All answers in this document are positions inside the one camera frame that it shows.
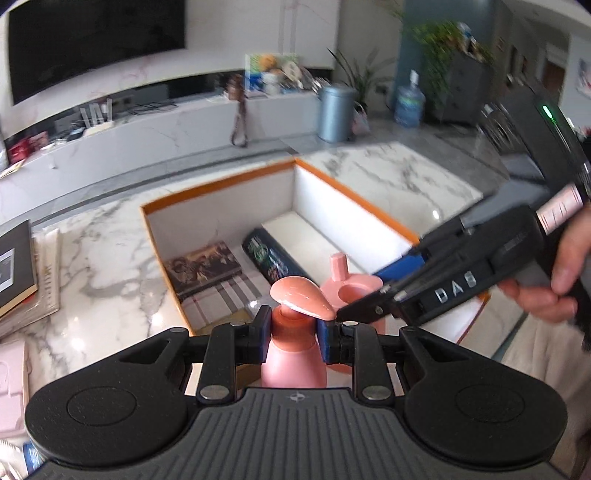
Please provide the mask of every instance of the brown strap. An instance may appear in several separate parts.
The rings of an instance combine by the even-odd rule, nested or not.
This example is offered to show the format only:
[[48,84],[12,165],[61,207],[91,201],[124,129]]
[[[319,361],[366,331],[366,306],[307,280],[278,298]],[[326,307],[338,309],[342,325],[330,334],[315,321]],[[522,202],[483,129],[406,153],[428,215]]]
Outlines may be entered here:
[[[244,141],[237,145],[236,139],[238,137],[239,131],[242,127],[242,133],[244,134]],[[235,147],[245,148],[248,146],[248,132],[246,130],[246,99],[242,97],[242,99],[238,103],[238,110],[236,111],[236,117],[234,119],[234,129],[232,130],[232,135],[230,136],[230,142]]]

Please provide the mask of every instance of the beige fabric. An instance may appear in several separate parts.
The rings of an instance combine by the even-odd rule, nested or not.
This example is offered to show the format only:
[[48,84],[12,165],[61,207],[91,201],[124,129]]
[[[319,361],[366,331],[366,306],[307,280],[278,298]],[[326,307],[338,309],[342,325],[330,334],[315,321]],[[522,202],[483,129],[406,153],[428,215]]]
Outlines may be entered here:
[[573,326],[529,316],[503,358],[505,365],[546,382],[565,400],[569,422],[552,463],[567,475],[577,464],[579,440],[591,430],[591,354],[582,351],[582,340]]

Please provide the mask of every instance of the finger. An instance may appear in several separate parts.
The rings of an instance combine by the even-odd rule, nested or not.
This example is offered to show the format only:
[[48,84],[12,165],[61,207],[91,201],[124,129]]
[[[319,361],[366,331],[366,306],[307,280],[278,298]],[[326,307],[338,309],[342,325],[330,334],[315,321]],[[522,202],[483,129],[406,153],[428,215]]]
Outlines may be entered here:
[[583,271],[591,250],[591,207],[586,206],[564,231],[552,272],[552,290],[564,295]]
[[510,299],[516,300],[519,296],[519,285],[513,278],[503,280],[497,285]]
[[570,320],[577,313],[577,301],[570,297],[561,298],[555,305],[532,310],[531,314],[549,323]]
[[549,288],[528,287],[521,288],[515,299],[526,312],[533,312],[558,303],[558,295]]

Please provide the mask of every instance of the floor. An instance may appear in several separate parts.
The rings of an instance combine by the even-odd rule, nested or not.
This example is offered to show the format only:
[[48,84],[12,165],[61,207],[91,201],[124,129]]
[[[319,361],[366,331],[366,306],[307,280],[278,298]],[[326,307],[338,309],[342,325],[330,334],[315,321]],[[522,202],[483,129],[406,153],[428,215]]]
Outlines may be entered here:
[[[496,152],[487,146],[487,142],[474,129],[430,125],[419,129],[405,129],[386,116],[372,118],[370,123],[371,134],[354,140],[354,143],[398,141],[451,171],[481,192],[495,190],[504,181],[505,172]],[[177,158],[98,182],[48,202],[1,225],[0,234],[25,219],[29,219],[34,227],[42,228],[118,198],[152,189],[173,180],[221,170],[230,165],[237,166],[297,154],[305,155],[339,146],[341,145],[323,142],[315,135],[304,135],[255,142],[246,149],[223,148]]]

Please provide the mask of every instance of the gray cabinet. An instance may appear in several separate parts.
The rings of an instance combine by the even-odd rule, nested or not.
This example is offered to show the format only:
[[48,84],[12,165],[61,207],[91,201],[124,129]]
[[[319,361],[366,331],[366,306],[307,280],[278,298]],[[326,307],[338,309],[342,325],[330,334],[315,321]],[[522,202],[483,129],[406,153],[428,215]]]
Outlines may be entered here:
[[433,116],[440,122],[474,125],[480,109],[488,100],[493,78],[491,66],[456,52],[447,77],[449,91]]

